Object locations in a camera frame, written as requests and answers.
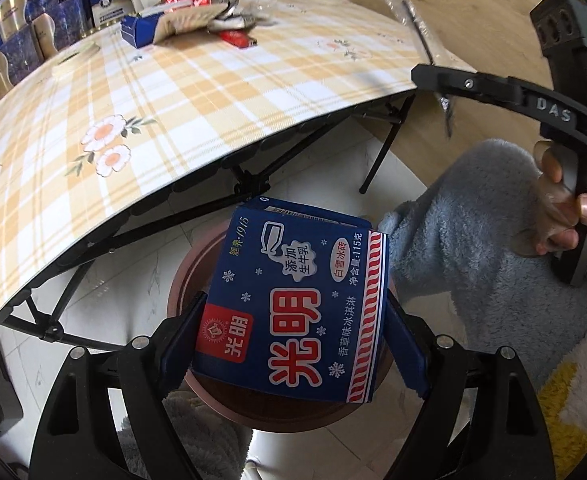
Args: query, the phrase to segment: hand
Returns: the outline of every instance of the hand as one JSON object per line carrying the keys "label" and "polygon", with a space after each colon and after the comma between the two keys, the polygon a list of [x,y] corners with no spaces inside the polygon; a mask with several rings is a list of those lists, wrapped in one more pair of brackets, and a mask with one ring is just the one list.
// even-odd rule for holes
{"label": "hand", "polygon": [[533,158],[542,175],[537,191],[541,207],[537,213],[535,251],[542,255],[570,250],[578,244],[574,229],[578,221],[587,225],[587,193],[575,198],[562,183],[562,167],[549,151],[551,143],[537,142]]}

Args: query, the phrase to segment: plaid tablecloth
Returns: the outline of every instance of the plaid tablecloth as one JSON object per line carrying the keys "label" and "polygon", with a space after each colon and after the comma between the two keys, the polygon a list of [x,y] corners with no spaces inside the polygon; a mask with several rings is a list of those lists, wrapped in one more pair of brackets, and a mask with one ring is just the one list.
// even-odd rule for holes
{"label": "plaid tablecloth", "polygon": [[419,56],[397,22],[347,0],[268,3],[275,24],[253,31],[256,47],[198,31],[136,50],[116,25],[81,42],[100,46],[82,68],[54,77],[50,60],[0,101],[0,309],[154,190],[294,124],[414,87]]}

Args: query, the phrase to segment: red and white striped border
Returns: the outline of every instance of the red and white striped border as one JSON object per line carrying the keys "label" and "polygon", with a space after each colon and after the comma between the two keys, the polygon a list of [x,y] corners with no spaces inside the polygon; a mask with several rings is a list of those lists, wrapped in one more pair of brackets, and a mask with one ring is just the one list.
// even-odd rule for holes
{"label": "red and white striped border", "polygon": [[385,258],[386,248],[386,235],[369,232],[363,311],[347,402],[365,402],[371,390],[374,376],[373,365],[376,362],[378,341],[382,327],[381,311],[382,301],[384,300],[384,287],[386,286],[385,283],[382,283],[382,280],[385,276],[385,266],[387,264]]}

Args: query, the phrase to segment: plastic bag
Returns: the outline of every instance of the plastic bag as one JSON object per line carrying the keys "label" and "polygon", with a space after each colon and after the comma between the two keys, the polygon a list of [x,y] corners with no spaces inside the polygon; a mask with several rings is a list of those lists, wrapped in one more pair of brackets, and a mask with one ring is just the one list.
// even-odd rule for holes
{"label": "plastic bag", "polygon": [[[416,51],[421,56],[423,63],[431,65],[449,66],[451,57],[449,51],[442,44],[435,33],[429,29],[425,20],[417,13],[411,0],[384,0],[395,16],[398,23],[411,31],[411,38]],[[436,94],[445,113],[445,131],[450,139],[453,134],[453,98],[446,94]]]}

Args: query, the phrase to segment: blue box with pattern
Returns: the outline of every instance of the blue box with pattern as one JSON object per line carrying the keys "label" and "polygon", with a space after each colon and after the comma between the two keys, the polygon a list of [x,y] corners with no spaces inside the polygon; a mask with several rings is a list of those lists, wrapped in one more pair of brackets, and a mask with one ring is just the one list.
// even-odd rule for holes
{"label": "blue box with pattern", "polygon": [[369,402],[387,261],[386,235],[364,219],[263,196],[238,207],[193,370],[278,396]]}

